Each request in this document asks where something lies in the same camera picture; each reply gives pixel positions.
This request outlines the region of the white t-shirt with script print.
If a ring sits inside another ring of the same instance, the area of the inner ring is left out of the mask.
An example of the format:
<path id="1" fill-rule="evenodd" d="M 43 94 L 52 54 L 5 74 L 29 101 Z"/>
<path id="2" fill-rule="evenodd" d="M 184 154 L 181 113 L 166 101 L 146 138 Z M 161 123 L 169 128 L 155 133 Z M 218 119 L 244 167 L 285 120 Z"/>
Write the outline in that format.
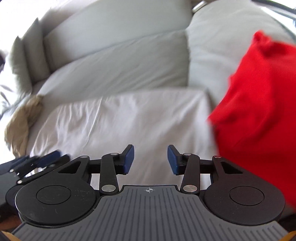
<path id="1" fill-rule="evenodd" d="M 125 93 L 58 106 L 30 146 L 31 155 L 60 150 L 76 158 L 99 159 L 129 144 L 135 157 L 120 185 L 180 184 L 172 173 L 167 148 L 202 159 L 217 154 L 207 121 L 210 103 L 199 89 L 167 88 Z"/>

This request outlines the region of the tan brown garment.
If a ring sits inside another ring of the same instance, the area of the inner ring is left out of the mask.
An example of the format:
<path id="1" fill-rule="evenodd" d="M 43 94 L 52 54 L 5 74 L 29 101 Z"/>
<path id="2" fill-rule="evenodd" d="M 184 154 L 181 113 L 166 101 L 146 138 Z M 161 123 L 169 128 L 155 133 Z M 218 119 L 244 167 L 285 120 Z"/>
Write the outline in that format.
<path id="1" fill-rule="evenodd" d="M 4 140 L 19 158 L 25 156 L 29 141 L 30 128 L 35 124 L 43 109 L 43 95 L 33 95 L 26 104 L 17 108 L 4 131 Z"/>

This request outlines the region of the red garment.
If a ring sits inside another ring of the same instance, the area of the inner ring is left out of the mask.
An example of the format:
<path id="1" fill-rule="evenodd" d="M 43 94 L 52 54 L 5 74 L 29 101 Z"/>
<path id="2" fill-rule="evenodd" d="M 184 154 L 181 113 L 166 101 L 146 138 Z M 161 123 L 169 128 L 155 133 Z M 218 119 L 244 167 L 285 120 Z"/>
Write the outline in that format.
<path id="1" fill-rule="evenodd" d="M 295 45 L 256 32 L 209 121 L 219 154 L 295 207 Z"/>

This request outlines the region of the front grey-green cushion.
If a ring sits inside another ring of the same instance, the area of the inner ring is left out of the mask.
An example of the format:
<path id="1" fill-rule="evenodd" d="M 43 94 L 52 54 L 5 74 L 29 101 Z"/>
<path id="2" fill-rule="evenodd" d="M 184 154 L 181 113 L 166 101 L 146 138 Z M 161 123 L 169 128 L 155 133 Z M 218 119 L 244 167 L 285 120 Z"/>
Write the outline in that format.
<path id="1" fill-rule="evenodd" d="M 32 82 L 28 70 L 22 40 L 17 36 L 11 47 L 9 56 L 12 74 L 16 82 L 16 91 L 19 96 L 25 96 L 32 92 Z"/>

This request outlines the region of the grey-green cushion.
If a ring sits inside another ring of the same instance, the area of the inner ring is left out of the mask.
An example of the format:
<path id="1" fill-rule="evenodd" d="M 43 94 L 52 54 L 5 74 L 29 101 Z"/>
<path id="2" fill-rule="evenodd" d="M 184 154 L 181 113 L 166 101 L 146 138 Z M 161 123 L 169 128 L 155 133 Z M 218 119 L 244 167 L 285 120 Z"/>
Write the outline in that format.
<path id="1" fill-rule="evenodd" d="M 12 74 L 16 82 L 16 91 L 19 96 L 25 96 L 32 92 L 32 82 L 28 70 L 22 40 L 17 36 L 11 47 L 9 56 Z"/>
<path id="2" fill-rule="evenodd" d="M 28 70 L 33 83 L 47 79 L 51 72 L 46 60 L 43 31 L 36 18 L 22 37 Z"/>

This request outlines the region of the grey-green sofa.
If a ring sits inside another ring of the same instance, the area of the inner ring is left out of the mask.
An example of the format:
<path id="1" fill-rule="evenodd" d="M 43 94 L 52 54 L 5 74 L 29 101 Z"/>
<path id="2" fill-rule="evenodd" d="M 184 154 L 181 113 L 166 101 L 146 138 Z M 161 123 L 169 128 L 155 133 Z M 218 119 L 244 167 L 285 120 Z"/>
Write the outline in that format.
<path id="1" fill-rule="evenodd" d="M 36 83 L 31 80 L 30 94 L 18 95 L 11 49 L 6 56 L 1 72 L 1 163 L 15 158 L 4 140 L 6 126 L 33 95 L 44 96 L 43 109 L 30 128 L 25 156 L 38 156 L 29 148 L 50 113 L 64 104 L 189 88 L 206 93 L 211 113 L 259 30 L 276 41 L 295 44 L 295 36 L 252 1 L 214 1 L 196 13 L 190 1 L 88 5 L 43 34 L 51 74 Z"/>

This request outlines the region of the rear grey-green cushion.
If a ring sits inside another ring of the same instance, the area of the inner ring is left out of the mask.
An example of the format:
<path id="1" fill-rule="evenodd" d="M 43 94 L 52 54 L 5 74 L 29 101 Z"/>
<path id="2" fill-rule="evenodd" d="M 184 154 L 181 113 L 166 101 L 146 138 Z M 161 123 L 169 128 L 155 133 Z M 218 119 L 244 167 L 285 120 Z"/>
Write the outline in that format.
<path id="1" fill-rule="evenodd" d="M 22 37 L 28 70 L 33 83 L 47 79 L 51 72 L 46 60 L 43 31 L 36 18 Z"/>

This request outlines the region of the small white device on sofa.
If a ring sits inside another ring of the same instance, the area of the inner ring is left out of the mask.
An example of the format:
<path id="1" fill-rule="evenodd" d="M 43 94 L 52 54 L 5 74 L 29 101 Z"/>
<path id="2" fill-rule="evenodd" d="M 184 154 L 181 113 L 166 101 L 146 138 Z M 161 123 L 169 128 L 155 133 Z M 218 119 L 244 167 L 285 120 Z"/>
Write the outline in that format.
<path id="1" fill-rule="evenodd" d="M 193 1 L 192 4 L 192 12 L 196 13 L 198 10 L 206 6 L 208 3 L 206 1 Z"/>

